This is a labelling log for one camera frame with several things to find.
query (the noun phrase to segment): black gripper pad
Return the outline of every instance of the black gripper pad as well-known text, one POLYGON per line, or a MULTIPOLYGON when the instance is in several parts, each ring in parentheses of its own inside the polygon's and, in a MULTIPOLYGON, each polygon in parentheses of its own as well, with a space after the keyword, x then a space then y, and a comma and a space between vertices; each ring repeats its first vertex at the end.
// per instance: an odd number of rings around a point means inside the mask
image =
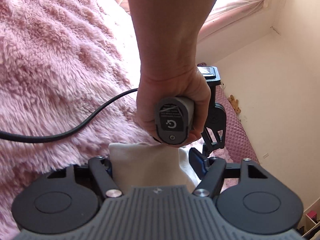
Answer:
POLYGON ((228 224, 212 199, 190 194, 185 186, 133 188, 108 198, 86 225, 59 235, 26 230, 15 240, 300 240, 295 230, 255 235, 228 224))

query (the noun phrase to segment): teddy bear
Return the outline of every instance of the teddy bear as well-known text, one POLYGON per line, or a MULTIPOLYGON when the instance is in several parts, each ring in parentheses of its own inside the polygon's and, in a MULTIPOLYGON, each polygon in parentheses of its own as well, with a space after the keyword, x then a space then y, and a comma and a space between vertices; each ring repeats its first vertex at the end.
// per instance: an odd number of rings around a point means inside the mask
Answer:
POLYGON ((241 109, 238 106, 238 103, 239 103, 238 99, 235 100, 235 97, 233 95, 230 95, 230 97, 228 98, 228 101, 232 105, 234 111, 236 111, 236 114, 240 114, 241 113, 241 109))

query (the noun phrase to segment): bed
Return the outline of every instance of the bed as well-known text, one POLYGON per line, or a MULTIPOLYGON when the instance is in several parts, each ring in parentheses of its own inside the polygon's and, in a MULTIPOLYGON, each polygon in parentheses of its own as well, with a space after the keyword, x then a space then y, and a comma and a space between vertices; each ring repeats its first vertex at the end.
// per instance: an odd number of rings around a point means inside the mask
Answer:
MULTIPOLYGON (((0 129, 44 136, 69 130, 139 84, 130 15, 115 0, 0 0, 0 129)), ((220 87, 228 162, 257 161, 220 87)), ((135 95, 116 101, 80 133, 47 144, 0 141, 0 239, 17 233, 10 206, 39 174, 108 155, 112 142, 156 143, 135 120, 135 95)))

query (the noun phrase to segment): white fabric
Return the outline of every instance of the white fabric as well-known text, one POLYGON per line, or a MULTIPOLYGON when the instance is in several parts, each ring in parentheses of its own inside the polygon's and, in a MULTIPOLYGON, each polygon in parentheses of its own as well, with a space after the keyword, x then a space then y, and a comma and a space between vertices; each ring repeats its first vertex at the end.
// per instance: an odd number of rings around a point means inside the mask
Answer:
POLYGON ((183 148, 111 143, 109 150, 113 180, 124 194, 132 186, 186 185, 192 192, 200 182, 183 148))

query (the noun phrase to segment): forearm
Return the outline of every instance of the forearm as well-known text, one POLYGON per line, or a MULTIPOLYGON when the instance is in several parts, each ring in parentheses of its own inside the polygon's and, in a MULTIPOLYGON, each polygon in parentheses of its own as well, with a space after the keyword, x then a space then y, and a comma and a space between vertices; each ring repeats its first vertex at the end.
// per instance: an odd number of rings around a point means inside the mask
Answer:
POLYGON ((195 66, 198 32, 216 0, 129 0, 141 73, 175 76, 195 66))

